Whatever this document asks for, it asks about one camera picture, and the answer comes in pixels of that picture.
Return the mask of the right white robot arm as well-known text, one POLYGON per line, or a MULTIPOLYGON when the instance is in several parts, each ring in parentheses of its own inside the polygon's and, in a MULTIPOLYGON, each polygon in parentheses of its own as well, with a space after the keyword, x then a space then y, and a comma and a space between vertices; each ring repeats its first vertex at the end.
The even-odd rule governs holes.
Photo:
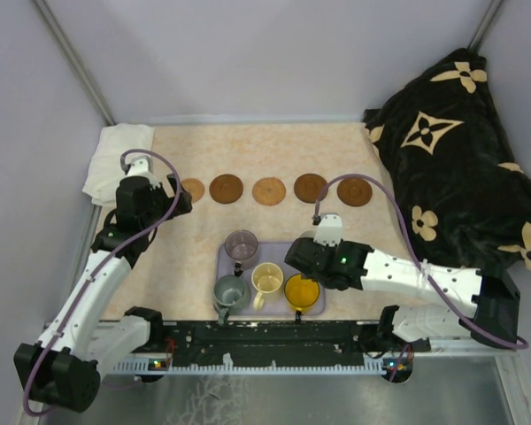
POLYGON ((520 293, 507 273, 415 265, 367 244, 330 246, 310 237, 297 238, 285 262, 330 290, 394 292, 424 301, 382 311, 377 337, 388 350, 436 337, 470 337, 497 349, 528 347, 518 335, 520 293))

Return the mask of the white mug blue handle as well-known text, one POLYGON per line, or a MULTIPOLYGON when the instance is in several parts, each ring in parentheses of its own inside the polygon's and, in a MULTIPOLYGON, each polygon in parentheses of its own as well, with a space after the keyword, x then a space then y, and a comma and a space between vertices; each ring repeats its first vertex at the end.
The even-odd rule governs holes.
POLYGON ((309 229, 303 232, 301 234, 302 238, 309 238, 315 241, 317 239, 317 230, 316 229, 309 229))

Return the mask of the dark wooden coaster back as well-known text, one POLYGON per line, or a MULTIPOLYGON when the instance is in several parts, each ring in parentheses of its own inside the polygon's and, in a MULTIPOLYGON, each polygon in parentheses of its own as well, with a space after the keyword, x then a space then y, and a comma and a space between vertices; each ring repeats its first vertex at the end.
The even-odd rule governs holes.
POLYGON ((373 190, 368 181, 362 178, 345 178, 338 184, 337 196, 346 205, 361 207, 368 204, 373 196, 373 190))

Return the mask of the woven rattan coaster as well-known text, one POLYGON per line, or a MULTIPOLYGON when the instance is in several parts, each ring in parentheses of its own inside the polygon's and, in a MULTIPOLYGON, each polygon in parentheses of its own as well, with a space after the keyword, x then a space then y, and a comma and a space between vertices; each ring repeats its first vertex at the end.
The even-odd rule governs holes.
POLYGON ((202 199, 205 193, 204 184, 197 178, 187 178, 181 181, 182 188, 191 196, 191 203, 194 204, 202 199))
POLYGON ((286 196, 286 187, 284 183, 276 177, 264 177, 254 184, 252 188, 252 196, 260 205, 278 205, 286 196))

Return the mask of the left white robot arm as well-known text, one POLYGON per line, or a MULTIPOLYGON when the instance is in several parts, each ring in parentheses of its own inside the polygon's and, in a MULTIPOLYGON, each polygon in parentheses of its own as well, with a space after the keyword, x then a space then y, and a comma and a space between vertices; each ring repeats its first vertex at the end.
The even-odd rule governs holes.
POLYGON ((166 340, 162 314, 133 306, 107 336, 92 338, 101 314, 165 221, 192 210, 177 174, 166 179, 169 197, 152 174, 128 175, 116 189, 116 206, 96 235, 85 269, 56 318, 33 344, 21 344, 13 361, 30 417, 55 407, 76 413, 94 401, 102 380, 136 349, 154 352, 166 340))

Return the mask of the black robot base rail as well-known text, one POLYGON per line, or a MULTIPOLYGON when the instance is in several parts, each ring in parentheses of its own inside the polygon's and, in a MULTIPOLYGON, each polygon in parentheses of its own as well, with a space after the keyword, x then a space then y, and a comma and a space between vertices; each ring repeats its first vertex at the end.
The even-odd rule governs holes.
POLYGON ((364 321, 166 321, 115 368, 153 383, 163 375, 378 375, 406 381, 428 339, 405 342, 364 321))

